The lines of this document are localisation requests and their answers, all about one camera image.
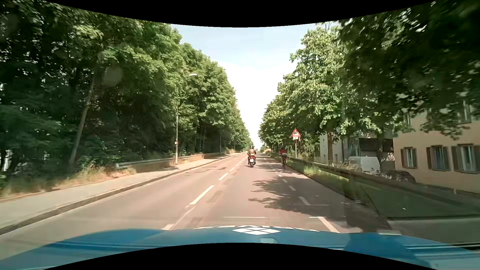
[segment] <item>white van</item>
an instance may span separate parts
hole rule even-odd
[[[349,157],[348,165],[357,167],[356,171],[368,174],[379,174],[380,163],[377,157]]]

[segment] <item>white cloud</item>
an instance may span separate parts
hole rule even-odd
[[[275,98],[277,85],[283,82],[283,75],[295,69],[295,63],[285,63],[272,68],[258,70],[250,66],[239,66],[218,62],[225,68],[228,81],[236,90],[240,114],[250,133],[255,147],[262,145],[258,137],[258,129],[265,109]]]

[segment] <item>bicycle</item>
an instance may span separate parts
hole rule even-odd
[[[287,161],[287,154],[282,154],[282,167],[285,169],[285,162]]]

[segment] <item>road sign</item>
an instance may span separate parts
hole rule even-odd
[[[301,137],[300,132],[297,129],[294,129],[290,137]]]

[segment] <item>sign post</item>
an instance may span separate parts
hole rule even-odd
[[[298,132],[297,129],[294,129],[290,137],[293,137],[293,140],[295,141],[295,158],[297,158],[297,140],[301,138],[300,132]]]

